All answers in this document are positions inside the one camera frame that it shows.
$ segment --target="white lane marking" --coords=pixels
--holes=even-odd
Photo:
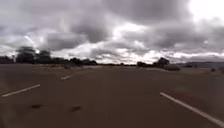
[[[187,103],[184,103],[184,102],[182,102],[182,101],[180,101],[180,100],[178,100],[176,98],[173,98],[172,96],[169,96],[169,95],[167,95],[167,94],[165,94],[163,92],[161,92],[160,95],[162,95],[163,97],[165,97],[165,98],[175,102],[176,104],[179,104],[182,107],[187,108],[188,110],[191,110],[192,112],[194,112],[194,113],[196,113],[196,114],[206,118],[207,120],[215,123],[216,125],[224,128],[224,122],[222,122],[221,120],[219,120],[219,119],[217,119],[215,117],[212,117],[209,114],[207,114],[207,113],[205,113],[205,112],[203,112],[203,111],[201,111],[201,110],[199,110],[199,109],[197,109],[195,107],[192,107],[192,106],[188,105]]]
[[[37,87],[40,87],[40,84],[32,86],[32,87],[24,88],[24,89],[19,90],[19,91],[15,91],[15,92],[11,92],[11,93],[8,93],[8,94],[4,94],[4,95],[2,95],[2,97],[8,97],[8,96],[11,96],[11,95],[19,94],[21,92],[25,92],[25,91],[28,91],[28,90],[31,90],[31,89],[34,89],[34,88],[37,88]]]
[[[69,79],[69,78],[71,78],[71,77],[72,77],[72,75],[70,75],[70,76],[65,76],[65,77],[62,77],[61,80],[66,80],[66,79]]]

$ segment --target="cloudy sky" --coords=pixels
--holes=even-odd
[[[99,62],[224,60],[223,0],[0,0],[0,55]]]

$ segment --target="road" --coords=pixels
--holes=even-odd
[[[0,127],[220,128],[222,86],[212,74],[1,65]]]

